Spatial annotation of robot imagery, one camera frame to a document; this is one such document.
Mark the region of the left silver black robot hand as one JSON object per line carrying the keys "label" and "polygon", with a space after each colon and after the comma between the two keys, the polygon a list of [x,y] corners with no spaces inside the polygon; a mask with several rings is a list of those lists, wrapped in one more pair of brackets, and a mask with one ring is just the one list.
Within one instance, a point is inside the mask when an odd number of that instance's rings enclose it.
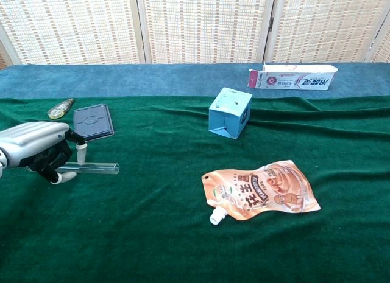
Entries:
{"label": "left silver black robot hand", "polygon": [[57,169],[68,162],[75,143],[77,162],[83,164],[87,143],[83,136],[64,122],[25,122],[1,131],[1,170],[27,167],[52,184],[73,179],[77,173],[58,173]]}

